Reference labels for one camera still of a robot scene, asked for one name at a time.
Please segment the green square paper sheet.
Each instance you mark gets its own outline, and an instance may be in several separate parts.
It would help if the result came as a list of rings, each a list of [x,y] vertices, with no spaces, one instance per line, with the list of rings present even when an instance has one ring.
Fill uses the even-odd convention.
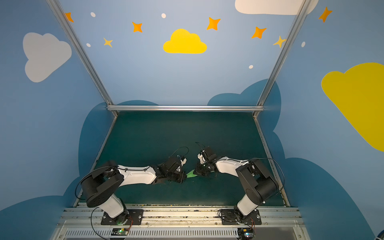
[[[197,173],[196,173],[196,170],[191,170],[189,173],[186,174],[187,176],[187,179],[188,178],[194,178],[194,177],[197,177]]]

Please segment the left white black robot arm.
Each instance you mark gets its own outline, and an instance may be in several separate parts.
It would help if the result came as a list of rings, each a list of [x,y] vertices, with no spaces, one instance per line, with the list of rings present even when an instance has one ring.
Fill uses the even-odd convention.
[[[87,174],[80,180],[83,194],[89,208],[104,211],[101,225],[140,225],[143,211],[129,211],[123,200],[115,195],[118,188],[127,185],[155,185],[167,181],[182,183],[187,175],[183,165],[184,156],[169,157],[159,165],[147,167],[125,167],[114,161],[108,161],[100,168]]]

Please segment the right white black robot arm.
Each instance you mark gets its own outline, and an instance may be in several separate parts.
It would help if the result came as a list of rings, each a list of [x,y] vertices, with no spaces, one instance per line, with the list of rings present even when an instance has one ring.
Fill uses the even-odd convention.
[[[220,209],[218,216],[222,224],[260,225],[257,208],[281,191],[274,175],[264,165],[262,159],[236,160],[229,157],[219,158],[210,147],[198,154],[199,163],[194,175],[209,176],[211,173],[229,174],[240,180],[245,192],[243,198],[233,209]]]

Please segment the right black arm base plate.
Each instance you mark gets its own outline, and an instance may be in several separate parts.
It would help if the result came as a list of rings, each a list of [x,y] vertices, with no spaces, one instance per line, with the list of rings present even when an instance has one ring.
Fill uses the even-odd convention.
[[[248,215],[242,215],[238,210],[220,209],[218,210],[218,217],[221,219],[223,225],[261,225],[262,220],[259,210],[254,210]]]

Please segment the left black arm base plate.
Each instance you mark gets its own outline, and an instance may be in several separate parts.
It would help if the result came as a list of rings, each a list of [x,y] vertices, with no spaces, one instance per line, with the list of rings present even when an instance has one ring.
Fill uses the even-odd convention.
[[[130,226],[141,225],[144,211],[142,209],[124,210],[115,218],[111,218],[107,213],[104,213],[101,225],[115,226]]]

